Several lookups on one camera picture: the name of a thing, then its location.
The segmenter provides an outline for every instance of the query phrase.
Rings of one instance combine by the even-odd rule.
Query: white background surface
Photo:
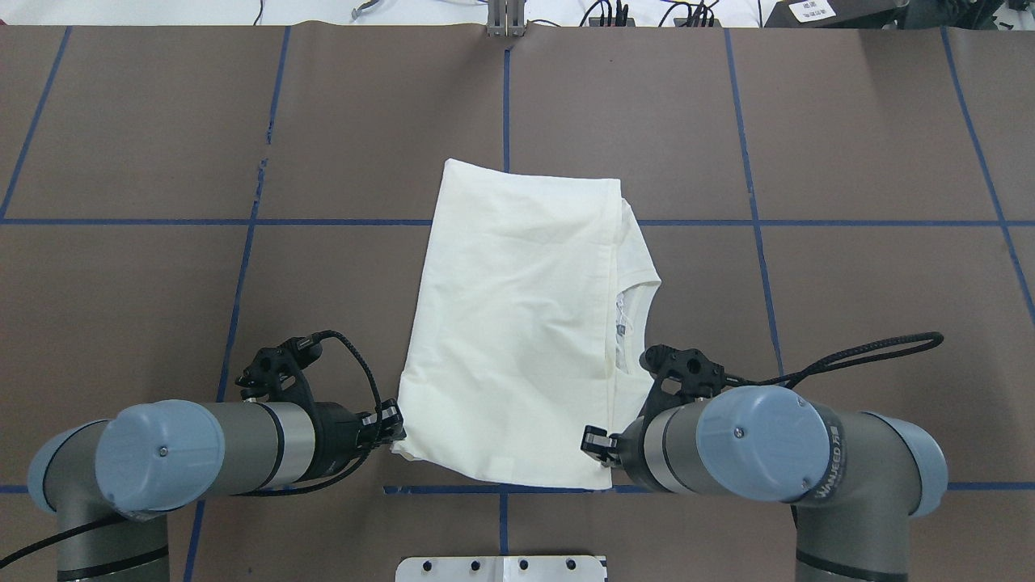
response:
[[[484,24],[487,8],[477,0],[382,0],[355,23],[352,9],[363,0],[266,0],[261,24],[286,25],[316,20],[333,24]],[[762,0],[768,17],[775,0]],[[548,19],[575,26],[592,0],[527,0],[528,20]],[[657,26],[670,4],[632,0],[629,16],[637,26]],[[715,14],[727,27],[759,26],[756,0],[719,0]],[[672,16],[684,16],[676,8]],[[250,25],[259,0],[0,0],[0,19],[7,24],[52,25]],[[1035,30],[1030,13],[1005,8],[997,12],[1015,30]]]

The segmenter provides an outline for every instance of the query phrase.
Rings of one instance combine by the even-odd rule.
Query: robotic arm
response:
[[[586,427],[584,452],[650,491],[790,503],[798,582],[906,582],[909,520],[938,507],[948,487],[930,435],[778,385],[719,394],[728,377],[698,350],[654,346],[641,363],[656,378],[644,415],[611,436]],[[666,379],[680,390],[662,391]]]
[[[342,341],[366,372],[374,414],[315,402],[302,370],[328,338]],[[406,436],[395,401],[380,401],[362,357],[336,331],[260,350],[237,384],[244,402],[131,406],[43,445],[30,465],[29,493],[57,514],[63,532],[85,529],[59,545],[59,581],[168,580],[168,512],[201,497],[322,489],[351,474],[373,448]]]

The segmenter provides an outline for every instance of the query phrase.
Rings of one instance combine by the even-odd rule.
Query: white fabric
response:
[[[583,429],[640,411],[659,284],[618,180],[446,162],[392,450],[482,481],[611,487]]]

